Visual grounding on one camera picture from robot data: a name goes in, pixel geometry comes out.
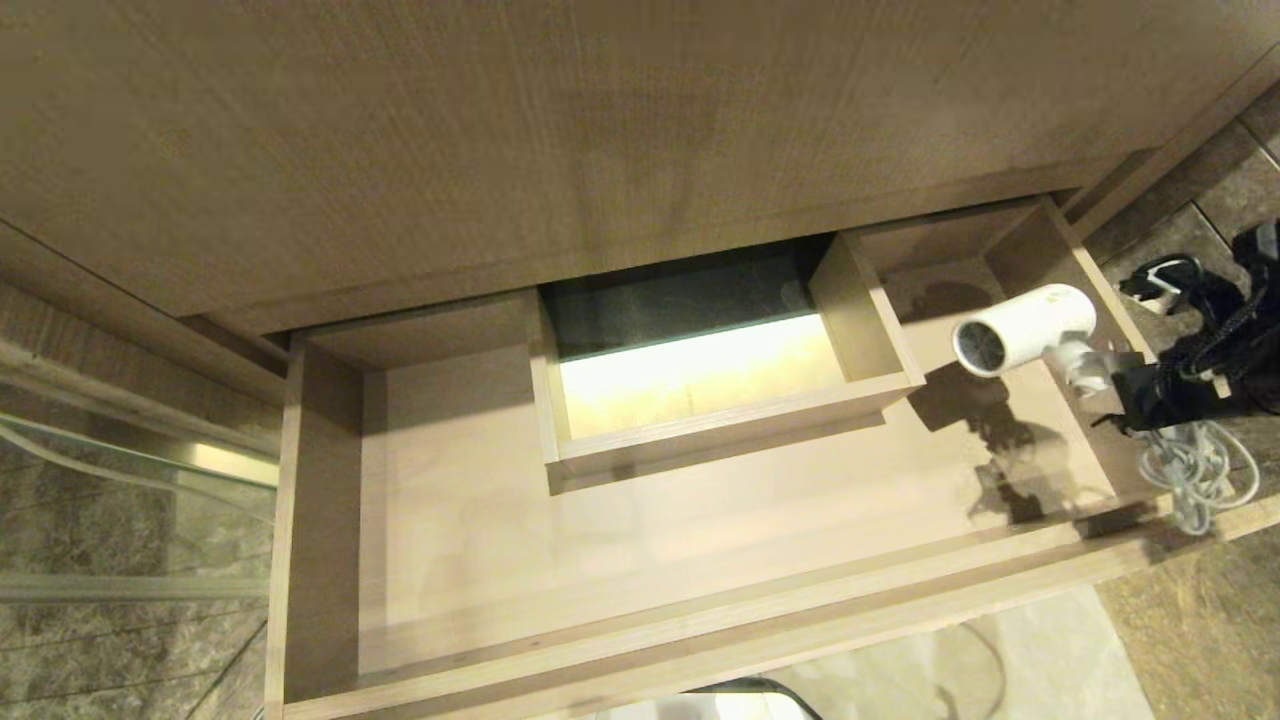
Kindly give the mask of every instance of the drawer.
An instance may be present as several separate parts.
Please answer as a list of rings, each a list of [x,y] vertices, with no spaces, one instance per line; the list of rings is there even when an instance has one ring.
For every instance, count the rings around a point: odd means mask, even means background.
[[[737,255],[713,258],[731,263]],[[759,265],[746,272],[763,274]],[[534,405],[552,492],[882,421],[879,410],[924,383],[858,237],[837,237],[805,290],[814,310],[808,314],[566,363],[541,295],[526,292]],[[589,314],[599,311],[594,305]]]
[[[1047,199],[846,231],[810,287],[842,382],[621,442],[566,433],[532,290],[300,333],[269,710],[571,717],[1212,542],[1165,530],[1139,446],[1043,363],[957,373],[957,318],[1050,282],[1089,295],[1096,342],[1146,351]],[[1272,503],[1220,515],[1220,537]]]

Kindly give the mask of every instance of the white cable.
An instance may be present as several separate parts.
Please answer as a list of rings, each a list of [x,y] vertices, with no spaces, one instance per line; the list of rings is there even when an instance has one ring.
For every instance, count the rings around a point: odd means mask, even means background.
[[[68,470],[76,470],[77,473],[93,475],[106,480],[115,480],[118,483],[128,483],[131,486],[141,486],[145,488],[166,489],[169,492],[175,492],[180,495],[191,495],[195,497],[200,497],[202,500],[207,500],[210,502],[216,502],[219,505],[230,507],[232,510],[248,515],[250,518],[260,523],[266,523],[268,525],[275,523],[274,518],[270,518],[268,515],[260,515],[250,510],[248,507],[237,505],[229,500],[224,500],[221,497],[218,497],[216,495],[205,492],[202,489],[187,486],[179,486],[177,483],[169,483],[164,480],[154,480],[151,478],[140,478],[138,475],[128,475],[125,473],[116,473],[115,470],[108,470],[106,468],[99,468],[97,465],[90,465],[87,462],[81,462],[79,460],[73,460],[70,457],[67,457],[65,455],[60,455],[58,452],[54,452],[52,450],[49,450],[47,447],[44,447],[41,445],[37,445],[27,439],[26,437],[18,434],[17,432],[12,430],[10,428],[3,424],[0,424],[0,438],[9,441],[10,443],[20,447],[22,450],[26,450],[27,452],[35,455],[36,457],[40,457],[41,460],[52,462],[55,465],[61,465]]]
[[[1169,437],[1189,436],[1190,439]],[[1202,536],[1213,527],[1220,510],[1239,507],[1253,500],[1262,484],[1258,462],[1248,448],[1222,425],[1196,421],[1165,430],[1140,433],[1147,448],[1138,455],[1138,471],[1174,496],[1174,520],[1185,533]],[[1231,484],[1228,445],[1244,459],[1249,479],[1243,492]]]

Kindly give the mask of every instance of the inner drawer compartment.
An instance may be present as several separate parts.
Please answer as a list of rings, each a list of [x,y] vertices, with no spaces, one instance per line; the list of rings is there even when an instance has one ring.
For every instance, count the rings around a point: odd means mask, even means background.
[[[882,421],[923,384],[847,233],[553,283],[531,301],[553,492]]]
[[[297,336],[269,701],[577,716],[910,632],[934,597],[951,605],[931,619],[1041,592],[1029,571],[1074,577],[1052,570],[1096,550],[1084,525],[1155,497],[1138,446],[1043,363],[977,380],[948,347],[966,313],[1064,282],[1097,306],[1094,342],[1144,348],[1064,228],[1034,199],[841,233],[823,264],[861,315],[826,311],[844,383],[805,392],[852,387],[874,421],[559,495],[548,457],[591,438],[547,433],[534,288]],[[858,342],[892,347],[870,377],[831,332],[854,316],[876,337]]]

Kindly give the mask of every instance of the floor tile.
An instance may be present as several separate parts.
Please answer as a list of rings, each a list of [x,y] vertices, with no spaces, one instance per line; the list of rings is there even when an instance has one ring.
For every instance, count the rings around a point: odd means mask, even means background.
[[[123,487],[49,462],[37,462],[0,473],[0,515],[118,489]]]
[[[0,651],[0,702],[221,671],[265,619],[253,610]]]
[[[264,488],[234,486],[189,473],[180,474],[179,482],[234,502],[259,516],[270,518],[275,510],[275,493]],[[228,568],[270,553],[271,539],[273,527],[259,518],[201,497],[179,495],[174,498],[169,571]]]
[[[173,496],[125,486],[0,515],[0,570],[157,575],[168,565]]]
[[[218,679],[187,720],[248,719],[262,705],[266,676],[266,624]]]
[[[0,441],[0,473],[29,468],[41,462],[42,460],[38,457],[33,457],[31,454]]]
[[[1094,231],[1084,246],[1100,264],[1110,260],[1162,219],[1216,187],[1257,151],[1258,145],[1248,131],[1240,123],[1230,123]]]
[[[172,625],[265,607],[266,598],[214,602],[0,605],[0,651]]]
[[[1274,158],[1280,158],[1280,83],[1272,85],[1248,110],[1240,113],[1240,122]]]
[[[1243,126],[1236,123],[1236,127],[1244,132]],[[1245,159],[1196,199],[1208,222],[1228,241],[1263,220],[1280,217],[1280,165],[1252,136],[1248,142],[1252,150]]]
[[[1160,720],[1280,717],[1280,528],[1098,585]]]
[[[0,717],[8,720],[175,720],[186,717],[216,673],[189,678],[140,683],[91,693],[0,705]],[[225,720],[248,720],[227,716]]]

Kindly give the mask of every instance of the gray marble tile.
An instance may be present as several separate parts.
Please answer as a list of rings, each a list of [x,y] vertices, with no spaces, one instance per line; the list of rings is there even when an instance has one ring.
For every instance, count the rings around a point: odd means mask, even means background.
[[[1240,113],[1240,122],[1267,146],[1272,156],[1280,158],[1280,83],[1272,85]]]
[[[1252,136],[1248,143],[1251,151],[1245,159],[1196,199],[1210,223],[1228,241],[1263,220],[1280,217],[1280,165]]]
[[[266,625],[250,641],[187,720],[251,717],[262,705],[266,676]]]
[[[0,473],[40,465],[42,460],[0,439]]]
[[[187,473],[180,474],[179,482],[236,502],[261,516],[270,518],[275,511],[275,493],[266,488],[197,478]],[[247,569],[248,565],[239,561],[270,553],[273,539],[271,525],[189,496],[175,498],[173,533],[170,573],[232,565]]]
[[[123,487],[109,480],[37,462],[0,473],[0,515],[119,489]]]
[[[1280,418],[1258,415],[1220,420],[1231,432],[1262,469],[1261,496],[1280,491]],[[1233,466],[1243,465],[1233,460]]]
[[[188,568],[169,574],[174,578],[268,578],[271,575],[270,551],[241,557],[227,565]]]
[[[1280,717],[1280,528],[1097,589],[1156,717]]]
[[[1257,142],[1238,122],[1231,122],[1167,176],[1134,200],[1084,241],[1101,264],[1137,242],[1143,233],[1180,208],[1219,186],[1258,151]]]
[[[187,717],[216,673],[142,683],[90,693],[0,705],[0,716],[9,720],[175,720]],[[237,716],[225,716],[238,720]]]
[[[38,700],[221,671],[265,610],[201,618],[0,652],[0,702]]]
[[[0,516],[0,570],[157,575],[168,565],[173,495],[125,487]]]

